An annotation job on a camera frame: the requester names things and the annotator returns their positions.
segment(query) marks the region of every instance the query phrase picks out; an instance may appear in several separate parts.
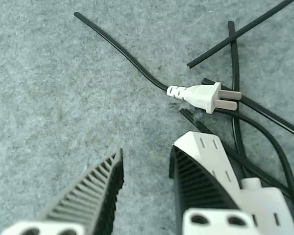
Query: electrical outlet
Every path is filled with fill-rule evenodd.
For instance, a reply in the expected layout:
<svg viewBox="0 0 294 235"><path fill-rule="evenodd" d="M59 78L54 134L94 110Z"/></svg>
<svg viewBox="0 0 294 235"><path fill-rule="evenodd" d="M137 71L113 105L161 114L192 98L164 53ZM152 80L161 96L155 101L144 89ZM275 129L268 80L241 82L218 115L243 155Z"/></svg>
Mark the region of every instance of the electrical outlet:
<svg viewBox="0 0 294 235"><path fill-rule="evenodd" d="M263 234L294 235L294 221L279 189L263 188L258 178L243 179L242 186L241 209Z"/></svg>
<svg viewBox="0 0 294 235"><path fill-rule="evenodd" d="M251 216L240 210L190 208L183 214L183 235L261 235Z"/></svg>
<svg viewBox="0 0 294 235"><path fill-rule="evenodd" d="M72 222L21 221L1 235L85 235L84 226Z"/></svg>

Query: socket hole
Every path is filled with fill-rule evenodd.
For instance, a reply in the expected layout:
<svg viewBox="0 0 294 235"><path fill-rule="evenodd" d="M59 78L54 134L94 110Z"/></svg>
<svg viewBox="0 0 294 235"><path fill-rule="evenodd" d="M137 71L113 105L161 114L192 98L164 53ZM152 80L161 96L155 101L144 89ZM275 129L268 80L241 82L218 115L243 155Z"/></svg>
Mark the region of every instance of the socket hole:
<svg viewBox="0 0 294 235"><path fill-rule="evenodd" d="M39 229L36 228L31 228L26 230L22 235L38 235L39 234Z"/></svg>
<svg viewBox="0 0 294 235"><path fill-rule="evenodd" d="M202 138L200 138L200 142L201 142L202 147L205 148L205 143L204 143L204 141L202 140Z"/></svg>
<svg viewBox="0 0 294 235"><path fill-rule="evenodd" d="M216 143L216 141L215 141L215 140L213 140L213 142L214 142L215 148L216 148L216 149L218 149L218 146L217 146L217 143Z"/></svg>
<svg viewBox="0 0 294 235"><path fill-rule="evenodd" d="M65 230L62 233L60 233L59 235L77 235L77 233L74 230Z"/></svg>
<svg viewBox="0 0 294 235"><path fill-rule="evenodd" d="M229 221L229 224L233 224L233 225L237 225L237 226L245 226L246 225L246 223L242 219L240 219L236 216L229 217L228 221Z"/></svg>
<svg viewBox="0 0 294 235"><path fill-rule="evenodd" d="M226 173L227 179L231 182L231 178L229 176L229 173L227 173L227 171L225 171L225 173Z"/></svg>
<svg viewBox="0 0 294 235"><path fill-rule="evenodd" d="M275 219L275 223L277 226L280 226L280 220L279 220L279 217L278 217L278 214L277 213L274 213L274 219Z"/></svg>
<svg viewBox="0 0 294 235"><path fill-rule="evenodd" d="M196 223L196 224L208 224L209 223L208 219L202 215L192 216L192 222Z"/></svg>
<svg viewBox="0 0 294 235"><path fill-rule="evenodd" d="M257 218L256 218L256 216L254 214L252 216L253 216L254 224L257 227L258 226L258 224L257 224Z"/></svg>

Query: gray carpet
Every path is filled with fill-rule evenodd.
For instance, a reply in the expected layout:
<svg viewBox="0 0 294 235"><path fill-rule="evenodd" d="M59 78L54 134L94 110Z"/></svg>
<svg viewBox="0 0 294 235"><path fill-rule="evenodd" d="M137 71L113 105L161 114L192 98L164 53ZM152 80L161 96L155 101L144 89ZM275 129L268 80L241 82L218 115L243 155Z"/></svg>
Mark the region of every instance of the gray carpet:
<svg viewBox="0 0 294 235"><path fill-rule="evenodd" d="M175 234L172 143L196 130L119 52L73 16L110 33L167 85L207 77L231 86L230 46L186 64L280 0L0 0L0 231L32 219L72 179L117 148L125 184L115 235ZM238 40L241 88L294 124L294 3ZM242 106L273 133L294 171L294 136ZM229 117L197 114L231 146ZM242 124L248 156L285 182L270 143Z"/></svg>

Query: black power cord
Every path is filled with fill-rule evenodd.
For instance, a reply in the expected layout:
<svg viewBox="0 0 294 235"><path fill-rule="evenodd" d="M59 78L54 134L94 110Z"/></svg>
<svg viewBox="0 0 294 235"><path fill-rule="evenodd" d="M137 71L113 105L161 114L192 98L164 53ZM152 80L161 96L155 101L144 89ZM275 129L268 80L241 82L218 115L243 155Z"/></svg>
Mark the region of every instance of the black power cord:
<svg viewBox="0 0 294 235"><path fill-rule="evenodd" d="M236 117L244 122L247 122L248 124L255 127L257 130L259 130L261 133L263 133L264 136L271 142L272 146L274 147L274 149L277 152L279 159L281 161L281 164L282 164L282 167L283 167L283 170L285 173L285 178L286 178L286 181L288 182L288 186L290 189L291 199L294 203L294 176L293 176L293 172L292 172L290 163L289 163L282 147L280 146L278 141L275 139L275 137L262 125L260 125L256 121L246 117L243 114L229 111L229 110L224 110L224 109L215 109L215 112L230 115L230 116Z"/></svg>
<svg viewBox="0 0 294 235"><path fill-rule="evenodd" d="M79 12L75 12L74 15L80 19L82 22L84 22L85 24L87 24L91 29L93 29L94 31L96 31L100 36L102 36L105 40L107 40L113 47L115 47L119 52L121 52L137 69L139 72L141 72L150 82L152 82L155 86L157 86L158 88L166 91L168 86L164 85L163 83L161 83L160 81L158 81L155 77L153 77L127 50L125 50L125 48L123 48L119 43L117 43L110 35L108 35L106 32L104 32L101 28L99 28L97 25L95 25L93 22L91 22L89 19L87 19L86 17L84 17L82 14L80 14ZM246 122L249 122L251 125L255 124L255 122L249 118L245 118L243 119L242 116L236 116L237 118L240 118ZM278 142L275 140L275 138L267 131L264 131L262 130L262 133L264 135L266 134L269 134L270 138L268 138L270 140L270 142L274 145L279 146L280 145L278 144ZM232 152L232 155L236 155L236 156L240 156L240 154L236 153L236 152ZM288 172L285 172L285 174L290 177L290 185L289 187L292 187L291 191L290 191L290 196L291 198L293 199L294 198L294 177L293 177L293 174L292 174L292 171L291 171L291 168L289 169L289 164L288 164L288 161L286 159L286 157L284 158L284 156L282 156L282 158L280 158L281 160L283 160L283 167L286 166L286 170ZM261 170L258 168L258 167L254 167L252 170L252 172L261 172Z"/></svg>
<svg viewBox="0 0 294 235"><path fill-rule="evenodd" d="M235 26L233 21L228 22L228 28L229 28L230 36L235 34ZM240 91L240 66L239 66L239 52L238 52L236 40L231 42L231 55L232 55L232 79L233 79L232 89L236 92L239 92ZM239 109L240 109L240 106L238 104L236 112L238 112ZM246 158L246 152L245 152L243 139L241 135L240 120L236 117L232 118L232 128L233 128L233 136L234 136L236 149L242 157ZM246 169L243 168L243 170L244 170L244 175L246 177L247 176Z"/></svg>
<svg viewBox="0 0 294 235"><path fill-rule="evenodd" d="M91 22L85 16L80 14L79 12L74 12L74 15L81 20L83 23L87 24L92 30L98 33L101 37L103 37L108 43L110 43L115 49L117 49L122 55L126 57L134 66L141 72L142 75L145 76L150 82L152 82L158 88L167 91L168 86L161 83L154 76L151 75L124 47L122 47L118 42L116 42L109 34L99 28L96 24Z"/></svg>
<svg viewBox="0 0 294 235"><path fill-rule="evenodd" d="M237 32L235 32L232 36L229 36L228 38L224 39L222 42L220 42L219 44L217 44L216 46L214 46L210 50L206 51L205 53L203 53L198 58L196 58L193 61L189 62L187 64L187 66L191 69L192 67L198 65L200 62L202 62L205 59L209 58L210 56L212 56L213 54L215 54L216 52L218 52L219 50L221 50L222 48L224 48L226 45L228 45L232 41L234 41L237 38L241 37L246 32L250 31L251 29L253 29L257 25L259 25L260 23L262 23L263 21L265 21L266 19L270 18L275 13L279 12L280 10L282 10L284 7L286 7L287 5L289 5L290 3L292 3L293 1L294 0L284 0L284 1L282 1L277 6L275 6L272 9L270 9L269 11L267 11L265 14L261 15L260 17L258 17L257 19L253 20L249 24L245 25L243 28L241 28L240 30L238 30Z"/></svg>

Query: white plug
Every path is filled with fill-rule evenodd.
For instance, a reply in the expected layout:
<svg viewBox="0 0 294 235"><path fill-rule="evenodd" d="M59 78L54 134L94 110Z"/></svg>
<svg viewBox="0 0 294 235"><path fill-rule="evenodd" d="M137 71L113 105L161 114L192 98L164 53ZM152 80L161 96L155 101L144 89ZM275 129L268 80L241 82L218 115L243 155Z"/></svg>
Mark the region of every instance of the white plug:
<svg viewBox="0 0 294 235"><path fill-rule="evenodd" d="M236 102L220 98L231 100L240 100L242 98L240 92L221 90L220 82L216 82L214 85L197 85L192 87L169 86L167 95L183 99L197 108L206 110L208 114L212 114L215 108L237 109Z"/></svg>

